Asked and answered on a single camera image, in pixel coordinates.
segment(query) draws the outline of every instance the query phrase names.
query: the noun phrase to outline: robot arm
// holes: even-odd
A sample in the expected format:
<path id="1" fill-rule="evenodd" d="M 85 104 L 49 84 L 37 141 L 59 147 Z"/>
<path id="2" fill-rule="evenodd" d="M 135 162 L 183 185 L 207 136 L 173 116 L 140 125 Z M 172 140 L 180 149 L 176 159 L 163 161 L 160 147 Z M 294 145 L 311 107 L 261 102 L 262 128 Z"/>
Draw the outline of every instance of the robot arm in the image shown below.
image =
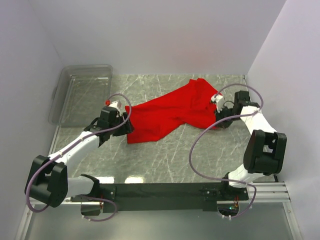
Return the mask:
<path id="1" fill-rule="evenodd" d="M 120 107 L 121 103 L 119 101 L 114 101 L 103 107 L 100 117 L 94 119 L 74 141 L 48 157 L 37 156 L 32 162 L 25 192 L 35 172 L 50 159 L 61 155 L 57 161 L 52 162 L 45 168 L 45 171 L 37 176 L 32 183 L 30 197 L 51 207 L 57 207 L 65 198 L 94 194 L 94 191 L 97 191 L 97 188 L 99 188 L 99 180 L 85 174 L 72 178 L 68 177 L 68 175 L 70 175 L 71 170 L 76 167 L 89 152 L 99 148 L 105 141 L 109 140 L 111 135 L 122 136 L 133 132 L 134 128 L 128 120 L 117 129 L 85 138 L 92 133 L 110 129 L 123 123 L 128 114 L 126 112 L 122 113 Z M 81 140 L 81 142 L 78 145 L 67 154 L 62 154 L 79 140 Z"/>
<path id="2" fill-rule="evenodd" d="M 227 128 L 232 124 L 233 120 L 242 120 L 251 134 L 243 156 L 243 164 L 228 173 L 227 178 L 250 183 L 262 176 L 279 173 L 283 165 L 287 137 L 271 127 L 262 114 L 260 106 L 256 102 L 250 101 L 249 92 L 236 92 L 233 108 L 224 106 L 225 99 L 222 95 L 214 95 L 211 101 L 216 103 L 216 120 L 257 112 L 255 115 L 241 116 L 218 124 L 220 128 Z M 229 182 L 229 185 L 234 188 L 245 187 L 244 184 L 237 182 Z"/>

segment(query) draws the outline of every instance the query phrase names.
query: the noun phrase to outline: white wall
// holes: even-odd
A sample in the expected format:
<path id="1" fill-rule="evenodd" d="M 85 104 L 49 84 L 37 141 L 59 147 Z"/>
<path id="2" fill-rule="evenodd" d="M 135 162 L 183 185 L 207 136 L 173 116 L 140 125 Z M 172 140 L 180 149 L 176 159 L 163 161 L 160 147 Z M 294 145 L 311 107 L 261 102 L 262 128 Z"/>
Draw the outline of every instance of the white wall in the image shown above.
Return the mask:
<path id="1" fill-rule="evenodd" d="M 287 134 L 280 178 L 306 240 L 320 239 L 319 11 L 319 0 L 287 0 L 248 73 L 268 121 Z"/>
<path id="2" fill-rule="evenodd" d="M 11 240 L 25 207 L 32 160 L 48 154 L 48 123 L 62 62 L 26 0 L 0 7 L 0 233 Z"/>
<path id="3" fill-rule="evenodd" d="M 285 0 L 29 0 L 65 65 L 246 74 Z"/>

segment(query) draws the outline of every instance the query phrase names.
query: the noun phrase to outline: transparent container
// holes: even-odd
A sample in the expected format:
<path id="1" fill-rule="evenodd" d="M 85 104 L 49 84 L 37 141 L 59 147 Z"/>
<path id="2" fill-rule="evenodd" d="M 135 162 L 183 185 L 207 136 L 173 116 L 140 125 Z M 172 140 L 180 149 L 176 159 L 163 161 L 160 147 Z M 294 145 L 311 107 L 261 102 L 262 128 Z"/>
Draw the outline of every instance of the transparent container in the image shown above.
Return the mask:
<path id="1" fill-rule="evenodd" d="M 112 66 L 75 65 L 60 75 L 49 122 L 60 127 L 86 127 L 100 115 L 110 96 Z"/>

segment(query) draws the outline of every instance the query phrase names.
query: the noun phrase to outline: marble floor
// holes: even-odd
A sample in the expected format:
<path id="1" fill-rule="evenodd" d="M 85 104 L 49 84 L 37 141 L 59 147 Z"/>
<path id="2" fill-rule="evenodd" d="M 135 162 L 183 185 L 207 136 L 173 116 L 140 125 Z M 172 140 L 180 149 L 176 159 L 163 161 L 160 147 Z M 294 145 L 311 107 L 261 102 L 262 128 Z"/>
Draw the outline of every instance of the marble floor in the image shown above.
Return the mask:
<path id="1" fill-rule="evenodd" d="M 125 94 L 134 106 L 167 94 L 187 84 L 189 79 L 197 78 L 206 79 L 217 90 L 231 83 L 245 83 L 242 75 L 114 75 L 111 80 L 111 94 Z M 235 92 L 245 89 L 241 86 L 232 86 L 222 93 L 226 100 L 233 100 Z M 84 90 L 79 94 L 92 94 L 92 92 Z M 125 103 L 120 97 L 118 99 L 122 104 Z M 82 129 L 59 128 L 53 151 L 58 151 L 74 140 Z M 184 124 L 157 142 L 137 144 L 127 144 L 126 136 L 111 137 L 100 148 L 89 153 L 72 170 L 70 177 L 88 174 L 95 177 L 109 177 L 115 183 L 208 182 L 196 175 L 188 162 L 190 147 L 195 136 L 201 131 Z M 205 175 L 223 177 L 243 162 L 249 138 L 250 134 L 242 121 L 235 121 L 227 129 L 208 132 L 194 149 L 194 166 Z M 266 181 L 273 182 L 273 176 L 260 179 L 260 182 Z"/>

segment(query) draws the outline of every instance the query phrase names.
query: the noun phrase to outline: red cloth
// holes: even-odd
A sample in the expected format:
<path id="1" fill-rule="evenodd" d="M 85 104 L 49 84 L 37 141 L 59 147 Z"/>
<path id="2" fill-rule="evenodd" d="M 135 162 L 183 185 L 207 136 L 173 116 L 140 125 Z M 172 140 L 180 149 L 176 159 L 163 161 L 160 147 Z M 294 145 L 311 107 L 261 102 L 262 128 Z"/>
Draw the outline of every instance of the red cloth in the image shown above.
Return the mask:
<path id="1" fill-rule="evenodd" d="M 158 141 L 182 124 L 206 129 L 216 121 L 216 105 L 210 103 L 218 91 L 206 80 L 189 83 L 166 95 L 132 107 L 130 121 L 134 131 L 128 144 Z"/>

